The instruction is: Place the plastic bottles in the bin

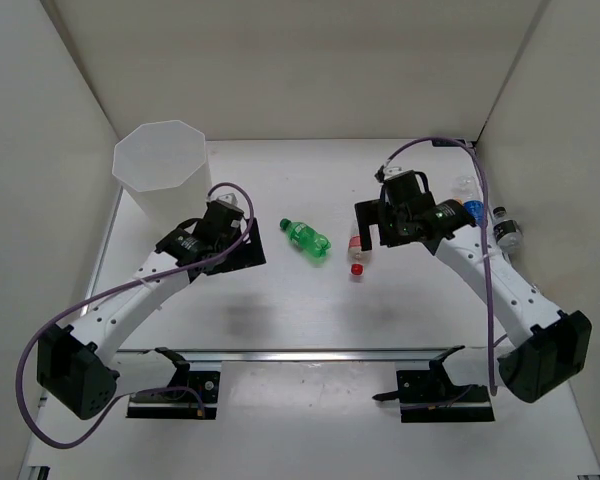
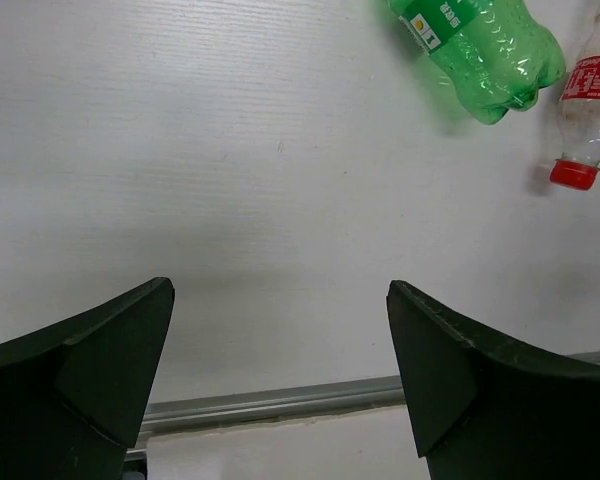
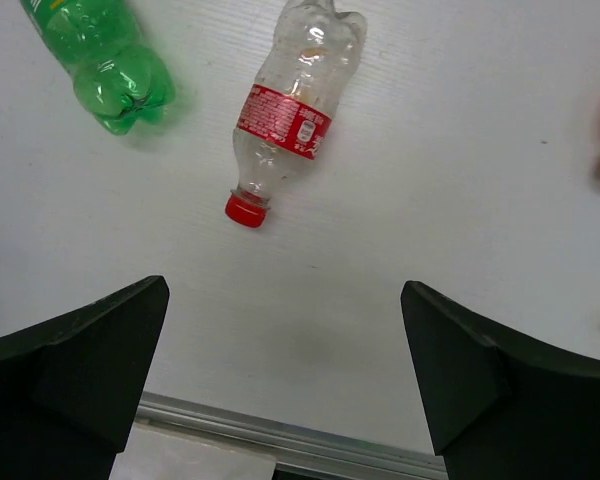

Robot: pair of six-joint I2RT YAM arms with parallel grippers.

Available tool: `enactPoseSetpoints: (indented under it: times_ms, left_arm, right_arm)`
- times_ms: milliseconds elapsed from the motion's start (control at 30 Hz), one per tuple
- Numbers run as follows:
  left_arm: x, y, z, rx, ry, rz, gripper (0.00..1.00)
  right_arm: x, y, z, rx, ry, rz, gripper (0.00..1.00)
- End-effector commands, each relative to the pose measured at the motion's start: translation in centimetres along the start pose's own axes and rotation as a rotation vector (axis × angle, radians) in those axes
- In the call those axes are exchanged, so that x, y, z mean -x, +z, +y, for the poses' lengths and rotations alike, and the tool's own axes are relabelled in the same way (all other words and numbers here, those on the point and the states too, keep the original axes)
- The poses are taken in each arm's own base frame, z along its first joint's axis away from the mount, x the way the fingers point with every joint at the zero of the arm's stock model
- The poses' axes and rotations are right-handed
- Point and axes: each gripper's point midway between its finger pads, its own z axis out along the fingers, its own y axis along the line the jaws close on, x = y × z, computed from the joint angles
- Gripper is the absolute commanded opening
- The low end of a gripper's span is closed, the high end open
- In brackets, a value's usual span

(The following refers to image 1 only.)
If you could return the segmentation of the green plastic bottle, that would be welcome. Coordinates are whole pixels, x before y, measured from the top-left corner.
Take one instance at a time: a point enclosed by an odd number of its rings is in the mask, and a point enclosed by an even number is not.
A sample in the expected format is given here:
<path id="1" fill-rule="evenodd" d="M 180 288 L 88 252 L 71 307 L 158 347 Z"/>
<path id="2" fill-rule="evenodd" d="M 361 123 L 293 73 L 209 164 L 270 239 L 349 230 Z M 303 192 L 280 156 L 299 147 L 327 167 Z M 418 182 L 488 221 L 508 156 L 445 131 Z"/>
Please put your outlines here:
<path id="1" fill-rule="evenodd" d="M 290 244 L 313 264 L 322 264 L 330 253 L 331 242 L 323 234 L 304 222 L 294 222 L 283 218 L 279 222 L 280 230 Z"/>

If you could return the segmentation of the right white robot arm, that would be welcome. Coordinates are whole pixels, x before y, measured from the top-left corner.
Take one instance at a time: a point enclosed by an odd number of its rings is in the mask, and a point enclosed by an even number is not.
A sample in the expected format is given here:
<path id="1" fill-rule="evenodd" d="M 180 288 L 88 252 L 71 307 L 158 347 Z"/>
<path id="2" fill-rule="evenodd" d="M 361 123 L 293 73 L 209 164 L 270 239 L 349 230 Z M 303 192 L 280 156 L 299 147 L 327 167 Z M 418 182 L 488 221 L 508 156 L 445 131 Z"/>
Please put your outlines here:
<path id="1" fill-rule="evenodd" d="M 485 237 L 460 202 L 438 203 L 424 173 L 386 179 L 378 199 L 359 202 L 355 214 L 361 248 L 373 247 L 371 226 L 387 248 L 423 245 L 484 301 L 506 339 L 493 348 L 450 350 L 431 362 L 429 387 L 450 400 L 465 385 L 495 384 L 533 403 L 584 367 L 592 325 L 581 311 L 566 313 L 532 287 Z"/>

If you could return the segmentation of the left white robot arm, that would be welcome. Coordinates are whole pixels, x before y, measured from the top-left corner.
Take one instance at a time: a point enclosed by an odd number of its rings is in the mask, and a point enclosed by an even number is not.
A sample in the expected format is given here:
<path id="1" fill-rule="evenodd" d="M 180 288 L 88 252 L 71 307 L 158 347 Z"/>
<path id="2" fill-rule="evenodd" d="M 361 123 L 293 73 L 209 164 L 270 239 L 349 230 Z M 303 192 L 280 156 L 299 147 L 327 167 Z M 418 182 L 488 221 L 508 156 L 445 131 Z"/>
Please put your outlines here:
<path id="1" fill-rule="evenodd" d="M 200 275 L 266 262 L 256 219 L 220 199 L 202 218 L 169 232 L 137 270 L 134 287 L 97 302 L 66 327 L 52 326 L 38 340 L 37 380 L 72 411 L 89 420 L 115 398 L 157 389 L 178 400 L 190 386 L 189 365 L 178 353 L 156 347 L 131 360 L 117 356 L 126 339 L 169 298 Z"/>

